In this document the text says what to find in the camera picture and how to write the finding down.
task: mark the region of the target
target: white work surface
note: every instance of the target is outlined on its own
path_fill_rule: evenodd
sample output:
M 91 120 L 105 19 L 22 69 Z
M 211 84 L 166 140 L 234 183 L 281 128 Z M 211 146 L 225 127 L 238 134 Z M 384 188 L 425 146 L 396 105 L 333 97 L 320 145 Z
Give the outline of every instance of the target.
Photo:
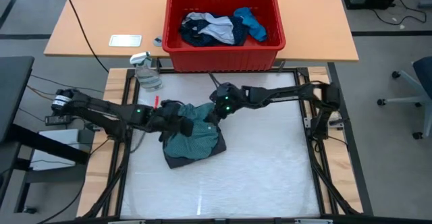
M 221 82 L 293 86 L 292 73 L 215 74 Z M 163 88 L 141 88 L 138 103 L 208 103 L 208 74 L 162 74 Z M 298 101 L 241 109 L 219 124 L 227 150 L 177 169 L 163 157 L 160 133 L 146 134 L 130 155 L 122 219 L 318 217 L 311 164 Z M 132 148 L 142 132 L 135 131 Z

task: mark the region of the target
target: red plastic bin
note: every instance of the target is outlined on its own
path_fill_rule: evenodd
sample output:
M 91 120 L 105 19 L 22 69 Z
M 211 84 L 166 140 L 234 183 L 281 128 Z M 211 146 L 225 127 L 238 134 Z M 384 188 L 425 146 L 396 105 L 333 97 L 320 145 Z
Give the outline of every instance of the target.
M 248 35 L 244 46 L 193 47 L 182 40 L 180 24 L 188 13 L 232 16 L 241 7 L 249 7 L 265 27 L 266 41 Z M 277 52 L 285 47 L 283 31 L 277 0 L 167 0 L 162 47 L 177 72 L 262 71 L 271 68 Z

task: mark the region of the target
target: gray floor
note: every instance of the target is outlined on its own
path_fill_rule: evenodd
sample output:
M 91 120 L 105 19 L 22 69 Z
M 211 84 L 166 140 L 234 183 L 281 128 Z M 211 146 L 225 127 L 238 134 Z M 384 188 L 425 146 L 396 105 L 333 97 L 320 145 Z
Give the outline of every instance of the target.
M 419 0 L 404 0 L 415 7 Z M 9 0 L 0 0 L 0 14 Z M 61 13 L 65 0 L 18 0 L 0 34 L 50 34 Z M 432 30 L 432 21 L 419 24 L 413 20 L 400 26 L 380 22 L 371 11 L 346 11 L 352 31 Z M 397 6 L 380 11 L 383 19 L 393 21 L 408 13 Z M 375 215 L 432 219 L 432 141 L 415 141 L 411 133 L 423 123 L 423 109 L 413 105 L 388 105 L 380 108 L 376 100 L 382 97 L 410 95 L 413 91 L 402 80 L 392 80 L 393 70 L 405 69 L 413 74 L 410 62 L 432 55 L 432 37 L 357 37 L 354 39 L 360 57 L 357 64 L 337 64 L 348 112 L 354 128 L 367 189 Z M 31 55 L 36 58 L 33 74 L 74 86 L 86 86 L 103 90 L 107 74 L 94 58 L 45 57 L 43 50 L 47 40 L 0 40 L 0 55 Z M 102 58 L 107 67 L 129 67 L 127 59 Z M 55 92 L 59 87 L 31 78 L 29 85 L 44 91 Z M 88 92 L 92 96 L 100 94 Z M 20 105 L 37 117 L 50 114 L 50 102 L 26 91 Z M 30 130 L 48 130 L 42 122 L 19 111 L 15 122 Z M 80 128 L 79 121 L 74 127 Z M 15 173 L 16 181 L 20 173 Z M 28 204 L 40 208 L 36 215 L 12 214 L 14 192 L 8 192 L 7 204 L 0 210 L 5 223 L 33 224 L 56 213 L 75 196 L 81 181 L 67 184 L 37 184 L 32 186 Z M 75 202 L 55 220 L 74 217 Z

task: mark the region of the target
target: chair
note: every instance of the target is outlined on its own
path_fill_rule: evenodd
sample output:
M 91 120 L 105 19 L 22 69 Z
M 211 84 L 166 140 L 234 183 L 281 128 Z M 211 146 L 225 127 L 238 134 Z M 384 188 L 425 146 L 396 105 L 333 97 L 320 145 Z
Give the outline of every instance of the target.
M 432 57 L 425 57 L 412 64 L 419 81 L 408 75 L 404 71 L 391 73 L 392 78 L 402 77 L 405 79 L 417 92 L 418 96 L 398 98 L 398 99 L 379 99 L 377 104 L 384 106 L 387 103 L 414 103 L 416 107 L 425 106 L 425 122 L 423 132 L 415 132 L 412 134 L 414 139 L 422 139 L 423 136 L 429 137 L 432 128 Z

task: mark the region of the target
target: cable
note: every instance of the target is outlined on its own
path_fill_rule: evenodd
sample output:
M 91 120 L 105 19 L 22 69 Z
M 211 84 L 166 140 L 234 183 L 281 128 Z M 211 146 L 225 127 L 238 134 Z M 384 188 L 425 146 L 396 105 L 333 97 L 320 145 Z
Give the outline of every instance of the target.
M 417 9 L 413 9 L 413 8 L 409 8 L 409 7 L 407 7 L 407 6 L 405 5 L 405 3 L 404 3 L 402 0 L 398 0 L 398 1 L 400 1 L 400 3 L 405 7 L 405 9 L 408 9 L 408 10 L 410 10 L 410 11 L 420 12 L 421 14 L 425 15 L 425 20 L 423 21 L 423 20 L 420 20 L 419 18 L 416 18 L 416 17 L 413 17 L 413 16 L 405 16 L 405 17 L 402 18 L 402 20 L 401 20 L 400 22 L 398 22 L 398 23 L 387 22 L 387 21 L 383 20 L 382 18 L 380 18 L 379 15 L 378 15 L 378 13 L 377 13 L 374 9 L 368 9 L 368 10 L 373 11 L 373 12 L 375 13 L 375 15 L 377 16 L 377 18 L 378 18 L 380 21 L 384 22 L 385 24 L 389 24 L 389 25 L 393 25 L 393 26 L 397 26 L 397 25 L 402 24 L 402 22 L 404 22 L 404 20 L 405 20 L 406 18 L 412 18 L 412 19 L 415 19 L 415 20 L 421 22 L 422 24 L 424 24 L 424 23 L 427 22 L 427 14 L 426 14 L 426 12 L 421 11 L 421 10 L 417 10 Z
M 98 149 L 100 149 L 100 147 L 102 147 L 105 143 L 107 143 L 108 140 L 109 140 L 109 139 L 107 139 L 106 141 L 104 141 L 100 146 L 96 147 L 96 149 L 90 153 L 90 156 L 91 156 L 93 153 L 95 153 L 95 151 L 97 151 Z
M 216 77 L 211 72 L 209 72 L 209 76 L 210 76 L 210 79 L 215 84 L 216 88 L 221 85 L 221 83 L 219 81 L 217 81 Z
M 85 31 L 84 31 L 84 28 L 82 27 L 82 24 L 81 24 L 81 21 L 80 21 L 80 17 L 78 16 L 78 13 L 76 13 L 75 6 L 74 6 L 74 4 L 72 3 L 72 0 L 68 0 L 68 1 L 69 1 L 69 3 L 70 3 L 70 6 L 72 7 L 72 9 L 74 10 L 74 13 L 75 13 L 76 19 L 77 19 L 77 21 L 78 21 L 78 24 L 80 25 L 82 35 L 84 36 L 84 38 L 85 38 L 85 40 L 86 40 L 86 42 L 87 42 L 88 48 L 92 51 L 92 54 L 93 54 L 94 58 L 99 62 L 99 65 L 101 65 L 102 68 L 103 68 L 103 69 L 108 73 L 108 69 L 107 69 L 107 68 L 102 64 L 102 62 L 99 60 L 99 58 L 97 57 L 96 53 L 93 51 L 93 48 L 92 48 L 92 46 L 90 45 L 90 42 L 89 42 L 88 39 L 87 39 L 87 35 L 86 35 Z
M 140 148 L 141 144 L 142 144 L 142 140 L 144 140 L 144 136 L 145 136 L 146 132 L 142 132 L 142 135 L 138 141 L 138 143 L 136 144 L 135 148 L 133 150 L 130 151 L 130 154 L 136 152 L 136 150 L 138 150 L 138 148 Z
M 181 105 L 184 106 L 184 103 L 181 102 L 181 101 L 179 101 L 179 100 L 169 100 L 169 99 L 167 99 L 167 100 L 164 100 L 163 102 L 165 102 L 165 103 L 179 103 L 179 104 L 181 104 Z
M 71 144 L 67 144 L 67 145 L 68 145 L 68 146 L 73 146 L 73 145 L 76 145 L 76 144 L 84 144 L 84 145 L 93 145 L 93 146 L 96 146 L 96 145 L 102 145 L 102 144 L 104 144 L 104 143 L 105 143 L 105 142 L 102 142 L 102 143 L 100 143 L 100 144 L 77 142 L 77 143 L 71 143 Z
M 104 141 L 104 143 L 102 143 L 100 146 L 98 146 L 94 151 L 92 151 L 89 155 L 88 155 L 88 159 L 91 158 L 92 154 L 95 153 L 98 149 L 100 149 L 100 147 L 102 147 L 105 143 L 108 142 L 109 139 L 107 139 L 106 141 Z M 43 221 L 38 222 L 37 224 L 43 224 L 46 223 L 47 221 L 50 221 L 51 219 L 55 218 L 56 216 L 60 215 L 63 211 L 66 211 L 74 202 L 75 200 L 79 197 L 79 195 L 81 194 L 81 191 L 84 187 L 84 184 L 86 183 L 86 180 L 84 179 L 84 181 L 82 182 L 82 185 L 80 187 L 80 190 L 78 190 L 78 193 L 76 194 L 75 198 L 63 209 L 61 209 L 59 212 L 55 213 L 54 215 L 46 218 Z
M 331 138 L 331 139 L 333 139 L 333 140 L 340 141 L 340 142 L 344 143 L 345 145 L 348 145 L 348 143 L 344 142 L 343 140 L 340 140 L 340 139 L 334 138 L 334 137 L 332 137 L 332 136 L 329 136 L 329 138 Z
M 103 93 L 103 91 L 101 91 L 101 90 L 96 90 L 96 89 L 91 89 L 91 88 L 83 88 L 83 87 L 79 87 L 79 86 L 70 86 L 70 85 L 66 85 L 66 84 L 59 83 L 59 82 L 55 82 L 55 81 L 53 81 L 53 80 L 45 79 L 45 78 L 42 78 L 42 77 L 40 77 L 40 76 L 35 76 L 35 75 L 30 75 L 30 76 L 32 76 L 32 77 L 34 77 L 34 78 L 41 79 L 41 80 L 45 80 L 45 81 L 47 81 L 47 82 L 52 82 L 52 83 L 57 84 L 57 85 L 60 85 L 60 86 L 66 86 L 66 87 L 68 87 L 68 88 L 77 88 L 77 89 L 83 89 L 83 90 L 92 90 L 92 91 L 94 91 L 94 92 L 100 92 L 100 93 Z
M 339 142 L 342 142 L 342 143 L 344 143 L 346 146 L 348 146 L 348 143 L 344 142 L 343 140 L 340 140 L 340 139 L 334 138 L 334 137 L 332 137 L 332 136 L 329 136 L 329 138 L 331 138 L 331 139 L 333 139 L 333 140 L 337 140 L 337 141 L 339 141 Z M 320 145 L 317 141 L 315 141 L 315 145 L 313 146 L 313 150 L 314 150 L 316 153 L 320 153 L 320 152 L 321 152 L 321 145 Z
M 37 116 L 34 116 L 33 114 L 31 114 L 31 113 L 29 113 L 29 112 L 23 110 L 22 108 L 18 108 L 18 109 L 21 110 L 21 111 L 23 111 L 23 112 L 25 112 L 25 113 L 27 113 L 28 115 L 32 116 L 33 118 L 35 118 L 35 119 L 37 119 L 37 120 L 42 121 L 43 123 L 45 123 L 45 120 L 40 119 L 40 118 L 37 117 Z
M 38 96 L 40 96 L 40 97 L 43 98 L 43 99 L 47 99 L 47 100 L 49 100 L 49 101 L 51 101 L 51 102 L 54 100 L 54 99 L 50 99 L 50 98 L 47 97 L 47 96 L 42 95 L 38 90 L 34 89 L 33 87 L 31 87 L 31 86 L 29 86 L 29 85 L 27 85 L 27 88 L 29 88 L 31 91 L 33 91 L 34 93 L 36 93 Z
M 61 163 L 61 164 L 65 164 L 65 165 L 71 165 L 71 166 L 74 166 L 74 164 L 71 164 L 71 163 L 64 163 L 64 162 L 61 162 L 61 161 L 37 160 L 37 161 L 33 161 L 33 162 L 31 162 L 31 163 L 38 163 L 38 162 L 46 162 L 46 163 Z M 0 173 L 0 175 L 3 175 L 5 172 L 7 172 L 7 171 L 9 171 L 9 170 L 11 170 L 11 169 L 13 169 L 13 168 L 14 168 L 14 167 L 10 167 L 10 168 L 6 169 L 5 171 L 2 171 L 2 172 Z
M 43 92 L 43 91 L 41 91 L 41 90 L 39 90 L 39 89 L 35 89 L 35 88 L 33 88 L 33 87 L 29 86 L 29 85 L 27 85 L 27 87 L 28 87 L 28 88 L 31 88 L 32 90 L 35 90 L 35 91 L 37 91 L 37 92 L 39 92 L 39 93 L 42 93 L 42 94 L 51 95 L 51 96 L 57 96 L 55 93 Z

